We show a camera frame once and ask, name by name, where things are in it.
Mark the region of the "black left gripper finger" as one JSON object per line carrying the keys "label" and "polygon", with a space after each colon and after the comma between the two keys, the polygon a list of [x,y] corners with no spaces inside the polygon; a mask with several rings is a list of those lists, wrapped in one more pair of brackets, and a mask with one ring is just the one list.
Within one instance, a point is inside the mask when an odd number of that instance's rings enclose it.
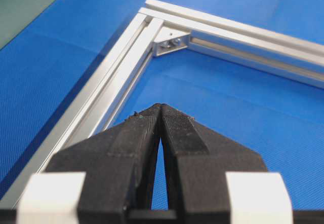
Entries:
{"label": "black left gripper finger", "polygon": [[183,223],[229,223],[225,173],[266,172],[261,156],[167,104],[160,125],[169,207]]}

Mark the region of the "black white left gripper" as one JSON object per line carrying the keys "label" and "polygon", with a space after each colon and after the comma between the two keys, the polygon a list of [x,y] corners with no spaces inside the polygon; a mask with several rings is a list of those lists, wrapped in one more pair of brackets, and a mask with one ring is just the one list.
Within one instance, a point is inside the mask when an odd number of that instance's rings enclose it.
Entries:
{"label": "black white left gripper", "polygon": [[323,223],[321,210],[292,208],[277,172],[227,171],[229,210],[149,210],[160,108],[156,103],[58,151],[46,171],[63,173],[33,174],[18,207],[1,210],[1,223]]}

